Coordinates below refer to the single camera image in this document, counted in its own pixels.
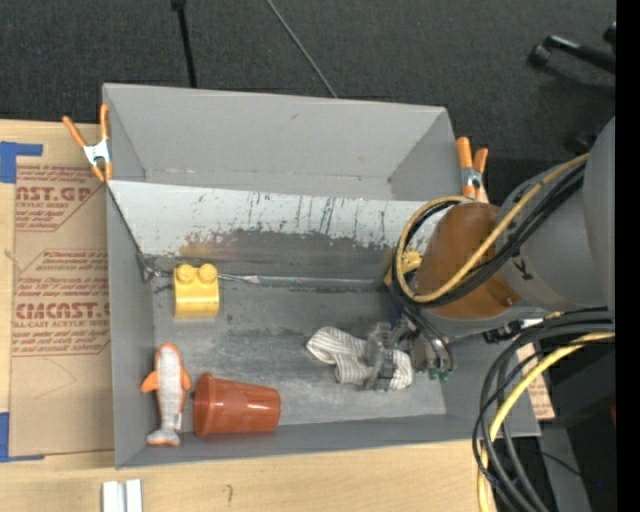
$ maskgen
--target toy fish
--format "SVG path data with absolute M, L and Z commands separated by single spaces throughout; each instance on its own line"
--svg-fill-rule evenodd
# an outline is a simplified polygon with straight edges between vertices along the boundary
M 181 428 L 182 409 L 191 379 L 184 370 L 180 351 L 172 343 L 163 343 L 156 350 L 154 370 L 144 379 L 140 391 L 155 391 L 160 409 L 160 428 L 147 436 L 150 445 L 180 445 L 176 430 Z

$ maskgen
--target gray box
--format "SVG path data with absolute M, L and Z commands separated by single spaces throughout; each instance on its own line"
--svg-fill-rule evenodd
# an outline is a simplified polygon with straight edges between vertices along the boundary
M 501 347 L 457 342 L 446 384 L 418 375 L 389 393 L 337 384 L 304 348 L 321 327 L 365 337 L 397 318 L 382 285 L 391 250 L 420 205 L 460 190 L 445 109 L 114 84 L 104 101 L 117 467 L 470 438 Z M 166 274 L 143 280 L 141 259 Z M 184 260 L 218 267 L 215 319 L 173 318 L 168 275 Z M 194 384 L 208 371 L 277 388 L 275 432 L 198 438 L 188 399 L 181 446 L 147 446 L 157 405 L 139 387 L 164 341 Z M 537 434 L 526 400 L 511 427 Z

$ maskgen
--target red plastic cup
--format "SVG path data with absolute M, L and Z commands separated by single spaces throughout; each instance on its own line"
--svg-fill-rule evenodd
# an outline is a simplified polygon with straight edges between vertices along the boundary
M 280 393 L 265 386 L 218 379 L 198 380 L 193 427 L 199 437 L 234 432 L 271 432 L 280 421 Z

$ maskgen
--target yellow lego brick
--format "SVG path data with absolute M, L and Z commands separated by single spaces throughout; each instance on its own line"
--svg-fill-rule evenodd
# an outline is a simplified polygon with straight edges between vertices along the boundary
M 207 318 L 218 315 L 218 270 L 210 263 L 199 268 L 188 264 L 173 271 L 175 318 Z

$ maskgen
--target scratched surface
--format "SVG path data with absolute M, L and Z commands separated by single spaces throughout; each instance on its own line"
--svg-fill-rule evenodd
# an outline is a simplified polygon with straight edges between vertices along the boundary
M 375 322 L 395 319 L 389 297 L 376 288 L 326 291 L 309 287 L 222 283 L 217 318 L 174 320 L 169 279 L 154 280 L 155 340 L 175 343 L 194 388 L 205 372 L 278 389 L 280 424 L 325 423 L 372 418 L 444 414 L 437 382 L 424 374 L 407 389 L 364 391 L 338 384 L 335 368 L 315 360 L 304 344 L 331 325 L 365 338 Z M 192 431 L 191 399 L 185 429 Z
M 423 204 L 118 181 L 110 187 L 145 255 L 203 258 L 225 274 L 379 282 L 406 221 Z M 439 218 L 414 236 L 418 250 Z

